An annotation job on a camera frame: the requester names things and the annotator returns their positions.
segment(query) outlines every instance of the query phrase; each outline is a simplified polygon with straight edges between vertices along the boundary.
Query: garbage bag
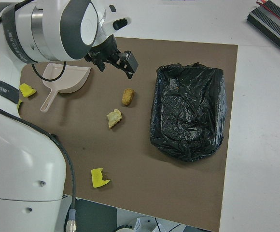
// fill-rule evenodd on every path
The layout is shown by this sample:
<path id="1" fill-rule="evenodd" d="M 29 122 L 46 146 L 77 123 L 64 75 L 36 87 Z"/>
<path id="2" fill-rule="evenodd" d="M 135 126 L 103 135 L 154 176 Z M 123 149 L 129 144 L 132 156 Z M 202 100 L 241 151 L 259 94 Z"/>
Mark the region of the garbage bag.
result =
<path id="1" fill-rule="evenodd" d="M 223 141 L 227 105 L 223 70 L 198 63 L 157 69 L 151 143 L 193 162 L 214 154 Z"/>

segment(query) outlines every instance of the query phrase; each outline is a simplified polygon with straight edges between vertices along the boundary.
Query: brown mat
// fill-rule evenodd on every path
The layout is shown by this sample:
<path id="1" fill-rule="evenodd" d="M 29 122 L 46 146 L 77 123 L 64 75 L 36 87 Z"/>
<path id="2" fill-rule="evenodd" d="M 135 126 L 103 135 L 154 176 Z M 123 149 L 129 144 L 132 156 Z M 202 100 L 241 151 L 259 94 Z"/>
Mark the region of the brown mat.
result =
<path id="1" fill-rule="evenodd" d="M 40 107 L 50 89 L 26 66 L 21 82 L 33 86 L 37 94 L 24 99 L 20 115 L 58 135 L 75 166 L 78 197 L 218 231 L 238 47 L 128 38 L 117 38 L 117 42 L 121 51 L 131 50 L 139 63 L 132 80 L 111 65 L 100 72 L 84 60 L 69 62 L 93 68 L 87 82 L 75 93 L 58 94 L 49 111 L 42 113 Z M 196 62 L 223 69 L 228 114 L 219 151 L 207 159 L 185 163 L 150 144 L 150 114 L 156 69 Z M 37 69 L 42 73 L 46 65 L 38 64 Z M 125 107 L 121 97 L 128 87 L 135 89 L 136 95 Z M 123 119 L 110 130 L 106 114 L 113 109 L 119 109 Z M 90 171 L 99 167 L 104 168 L 104 179 L 112 181 L 94 189 Z M 69 171 L 65 193 L 71 194 Z"/>

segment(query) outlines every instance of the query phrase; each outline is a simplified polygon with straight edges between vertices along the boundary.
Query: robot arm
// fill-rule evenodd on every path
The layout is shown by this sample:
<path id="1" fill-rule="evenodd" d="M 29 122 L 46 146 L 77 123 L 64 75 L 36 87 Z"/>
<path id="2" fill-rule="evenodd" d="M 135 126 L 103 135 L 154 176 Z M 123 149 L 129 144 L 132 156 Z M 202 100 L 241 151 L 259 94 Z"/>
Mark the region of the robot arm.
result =
<path id="1" fill-rule="evenodd" d="M 18 114 L 22 68 L 85 57 L 101 71 L 107 62 L 131 78 L 138 64 L 131 52 L 120 53 L 113 36 L 129 23 L 101 0 L 0 3 L 0 231 L 53 232 L 65 182 L 64 148 Z M 75 231 L 72 221 L 68 229 Z"/>

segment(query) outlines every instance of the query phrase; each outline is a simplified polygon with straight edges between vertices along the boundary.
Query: finned metal device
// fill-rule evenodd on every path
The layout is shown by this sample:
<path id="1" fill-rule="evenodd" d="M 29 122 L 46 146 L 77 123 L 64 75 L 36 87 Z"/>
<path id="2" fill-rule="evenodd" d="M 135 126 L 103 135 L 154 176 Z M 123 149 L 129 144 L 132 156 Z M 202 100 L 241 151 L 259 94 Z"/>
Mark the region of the finned metal device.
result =
<path id="1" fill-rule="evenodd" d="M 272 1 L 261 3 L 251 11 L 247 21 L 280 47 L 280 7 Z"/>

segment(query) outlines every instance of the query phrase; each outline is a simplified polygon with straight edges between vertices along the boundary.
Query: black cable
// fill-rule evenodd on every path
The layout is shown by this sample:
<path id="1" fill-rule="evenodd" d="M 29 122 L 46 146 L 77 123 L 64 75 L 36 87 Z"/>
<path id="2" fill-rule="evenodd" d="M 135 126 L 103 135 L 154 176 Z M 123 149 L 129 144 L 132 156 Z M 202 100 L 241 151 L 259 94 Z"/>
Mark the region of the black cable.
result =
<path id="1" fill-rule="evenodd" d="M 159 232 L 161 232 L 161 231 L 160 231 L 160 228 L 159 228 L 159 224 L 158 224 L 158 222 L 157 222 L 157 219 L 156 219 L 156 218 L 155 218 L 155 221 L 156 221 L 156 224 L 157 224 L 157 227 L 158 227 Z"/>
<path id="2" fill-rule="evenodd" d="M 177 228 L 178 226 L 181 226 L 181 224 L 176 225 L 175 227 L 173 227 L 171 230 L 169 230 L 169 232 L 173 231 L 175 228 Z"/>
<path id="3" fill-rule="evenodd" d="M 18 10 L 20 9 L 21 7 L 23 7 L 24 5 L 32 2 L 33 0 L 26 0 L 26 1 L 23 1 L 21 3 L 18 3 L 16 6 L 15 6 L 15 10 Z M 41 129 L 40 127 L 30 123 L 30 122 L 27 122 L 21 118 L 18 118 L 2 109 L 0 109 L 0 114 L 1 115 L 4 115 L 10 119 L 13 119 L 15 121 L 18 121 L 24 125 L 27 125 L 31 128 L 33 128 L 34 130 L 38 131 L 39 133 L 42 133 L 44 134 L 45 136 L 47 136 L 58 148 L 59 150 L 62 152 L 62 154 L 66 157 L 66 160 L 70 166 L 70 170 L 71 170 L 71 182 L 72 182 L 72 200 L 71 200 L 71 208 L 74 209 L 75 208 L 75 198 L 76 198 L 76 179 L 75 179 L 75 173 L 74 173 L 74 168 L 73 168 L 73 164 L 71 162 L 71 159 L 67 153 L 67 151 L 65 150 L 65 148 L 63 147 L 63 145 L 50 133 L 46 132 L 45 130 Z"/>
<path id="4" fill-rule="evenodd" d="M 65 68 L 66 68 L 66 61 L 64 61 L 64 65 L 63 65 L 63 69 L 62 69 L 61 74 L 60 74 L 58 77 L 54 78 L 54 79 L 46 79 L 46 78 L 44 78 L 43 76 L 41 76 L 41 75 L 38 73 L 38 71 L 36 70 L 34 64 L 32 64 L 32 67 L 33 67 L 33 70 L 34 70 L 35 74 L 36 74 L 40 79 L 42 79 L 42 80 L 44 80 L 44 81 L 52 82 L 52 81 L 56 81 L 56 80 L 58 80 L 59 78 L 61 78 L 61 76 L 63 75 L 63 73 L 64 73 L 64 71 L 65 71 Z"/>

